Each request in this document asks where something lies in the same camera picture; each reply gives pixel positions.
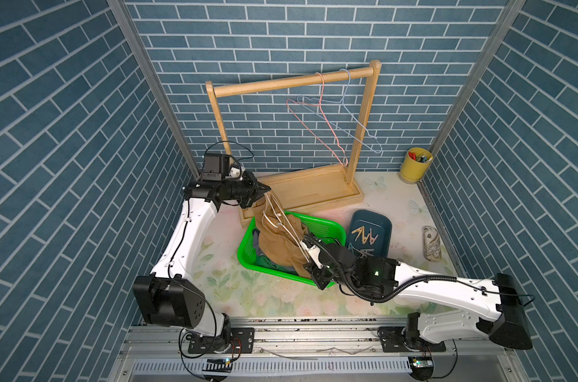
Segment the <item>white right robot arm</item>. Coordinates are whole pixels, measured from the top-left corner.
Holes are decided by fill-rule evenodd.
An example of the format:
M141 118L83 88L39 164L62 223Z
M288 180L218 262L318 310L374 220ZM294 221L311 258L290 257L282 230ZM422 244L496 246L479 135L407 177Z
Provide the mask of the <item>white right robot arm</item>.
M336 243L302 242L305 265L316 286L346 287L372 305L405 297L450 307L439 315L410 314L404 332L408 342L438 344L450 339L481 337L513 350L530 350L532 339L524 293L511 275L466 279L424 271L395 259L358 257Z

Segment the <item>dark grey tank top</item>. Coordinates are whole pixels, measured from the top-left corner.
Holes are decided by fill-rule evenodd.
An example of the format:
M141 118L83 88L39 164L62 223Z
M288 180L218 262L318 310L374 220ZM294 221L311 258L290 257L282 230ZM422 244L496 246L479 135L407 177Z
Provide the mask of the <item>dark grey tank top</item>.
M260 231L258 229L254 229L252 232L253 237L253 248L255 248L255 264L259 267L264 267L266 269L281 271L281 272L288 272L290 268L281 266L279 264L274 263L271 261L260 248Z

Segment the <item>white wire hanger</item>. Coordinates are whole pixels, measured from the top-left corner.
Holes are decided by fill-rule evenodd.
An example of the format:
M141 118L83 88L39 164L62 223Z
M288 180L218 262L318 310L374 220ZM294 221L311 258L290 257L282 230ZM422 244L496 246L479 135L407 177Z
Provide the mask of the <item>white wire hanger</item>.
M272 191L264 194L263 220L280 233L288 235L290 243L294 244L298 251L303 255L306 261L310 260L309 247L304 242L304 237L310 231L302 220L298 217L287 215L282 210L278 198Z

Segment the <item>pink clothespin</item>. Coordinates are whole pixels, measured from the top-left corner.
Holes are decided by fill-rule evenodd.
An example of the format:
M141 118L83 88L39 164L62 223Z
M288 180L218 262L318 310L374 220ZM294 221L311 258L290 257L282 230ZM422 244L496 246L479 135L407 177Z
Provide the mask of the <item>pink clothespin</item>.
M382 238L385 237L385 231L384 231L384 229L381 229L380 227L378 227L378 228L373 228L373 229L370 229L370 230L373 232L373 235L374 235L374 236L378 236L377 240L378 240L380 237L382 237Z

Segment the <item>yellow clothespin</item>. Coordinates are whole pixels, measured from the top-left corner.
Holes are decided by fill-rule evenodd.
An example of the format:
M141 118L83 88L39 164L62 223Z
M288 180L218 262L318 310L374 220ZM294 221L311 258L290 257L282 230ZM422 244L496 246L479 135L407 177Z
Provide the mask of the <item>yellow clothespin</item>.
M362 231L365 231L365 232L366 232L366 229L365 229L364 226L361 226L361 227L359 227L359 228L357 228L357 229L354 229L354 230L352 231L352 234L354 235L354 240L355 240L355 241L357 241L357 240L360 240L360 241L361 241L361 232L362 232Z

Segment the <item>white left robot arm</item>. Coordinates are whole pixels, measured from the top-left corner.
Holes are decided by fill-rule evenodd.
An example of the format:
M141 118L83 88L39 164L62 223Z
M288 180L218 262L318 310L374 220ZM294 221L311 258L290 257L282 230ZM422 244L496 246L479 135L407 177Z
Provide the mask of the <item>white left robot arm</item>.
M216 312L193 285L195 260L206 231L225 202L247 209L271 188L246 171L239 178L192 181L166 249L149 275L136 278L132 290L148 325L177 326L203 337L222 337L228 318Z

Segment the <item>tan tank top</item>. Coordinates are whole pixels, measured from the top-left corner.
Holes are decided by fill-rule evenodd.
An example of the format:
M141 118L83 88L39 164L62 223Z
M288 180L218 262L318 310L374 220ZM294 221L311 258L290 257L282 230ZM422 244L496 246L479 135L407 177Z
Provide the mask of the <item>tan tank top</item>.
M310 279L310 274L304 268L309 261L290 243L287 234L280 233L263 220L264 203L254 208L255 226L260 231L260 248L274 263L292 267L297 275Z

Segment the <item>light blue wire hanger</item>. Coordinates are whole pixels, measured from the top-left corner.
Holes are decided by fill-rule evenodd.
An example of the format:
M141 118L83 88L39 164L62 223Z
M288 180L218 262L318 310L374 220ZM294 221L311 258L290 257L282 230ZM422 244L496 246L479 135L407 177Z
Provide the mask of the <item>light blue wire hanger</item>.
M328 120L331 122L333 128L335 129L336 133L338 134L338 132L341 132L341 133L345 134L347 137L356 140L357 143L360 143L367 151L373 152L373 154L378 154L378 155L383 154L384 153L383 145L379 141L376 134L371 133L368 130L367 123L361 122L360 118L350 110L349 106L346 103L347 93L348 93L348 90L351 88L351 83L352 83L351 71L347 68L341 68L340 73L345 74L347 76L347 79L345 80L345 84L341 88L340 98L338 100L327 100L325 98L325 93L324 93L323 101L322 101L322 108L323 108L324 113L325 113L325 106L337 108L338 111L344 112L349 117L349 121L354 122L356 124L355 132L352 133L350 130L348 130L347 128L344 127L344 124L346 124L346 121L344 121L344 122L334 121L334 120L330 119L327 116L327 114L325 113ZM318 97L300 95L300 96L293 98L293 100L302 100L303 97L306 98L306 102L308 102L308 103L316 103L317 99L318 99ZM301 118L300 115L309 114L309 115L314 116L316 119L319 119L313 113L311 113L310 111L307 111L306 108L300 107L298 105L292 105L291 107L298 114L298 116L300 118Z

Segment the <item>pink wire hanger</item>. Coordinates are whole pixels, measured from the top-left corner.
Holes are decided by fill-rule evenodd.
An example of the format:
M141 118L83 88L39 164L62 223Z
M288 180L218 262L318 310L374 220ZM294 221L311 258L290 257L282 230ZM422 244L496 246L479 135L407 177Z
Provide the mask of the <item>pink wire hanger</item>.
M346 150L343 146L341 146L340 140L338 138L338 135L335 131L335 129L333 128L331 122L328 120L326 114L323 111L322 108L322 101L323 101L323 96L325 93L325 78L323 76L322 73L317 73L317 75L320 77L321 80L321 84L320 84L320 92L319 92L319 97L317 99L316 103L308 103L306 102L306 98L303 97L302 100L287 100L286 101L286 106L287 106L287 111L289 111L290 114L293 115L293 117L295 117L295 119L300 122L300 124L309 132L311 133L311 135L314 136L314 138L321 143L328 151L331 152L332 156L335 157L335 159L342 165L342 166L347 166L349 165L349 159L347 158L347 154L346 154ZM325 124L327 125L328 129L330 130L332 136L333 136L333 144L336 146L337 149L340 150L341 152L341 156L338 155L338 153L336 152L335 149L332 149L330 147L329 144L325 143L321 138L319 138L312 129L310 129L304 122L303 120L298 116L298 114L293 110L293 108L291 107L292 105L298 105L300 107L306 108L307 111L310 111L311 113L313 113L315 116L317 116L319 119L322 119Z

